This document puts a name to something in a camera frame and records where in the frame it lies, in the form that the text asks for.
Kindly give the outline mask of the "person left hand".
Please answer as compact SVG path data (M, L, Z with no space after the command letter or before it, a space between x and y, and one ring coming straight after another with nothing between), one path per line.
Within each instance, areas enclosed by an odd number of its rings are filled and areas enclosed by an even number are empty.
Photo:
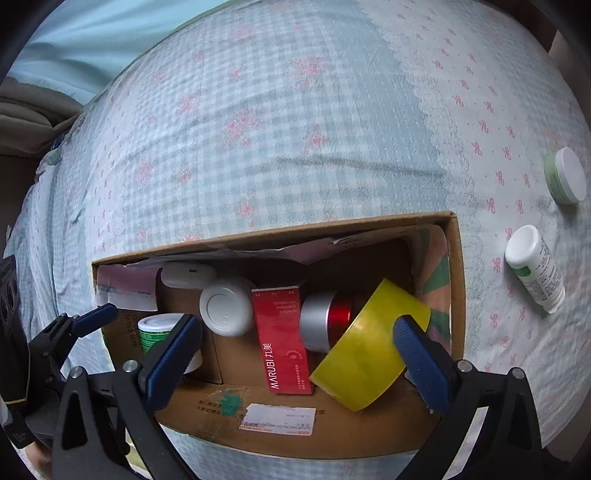
M33 442L19 451L21 459L36 479L52 478L52 451Z

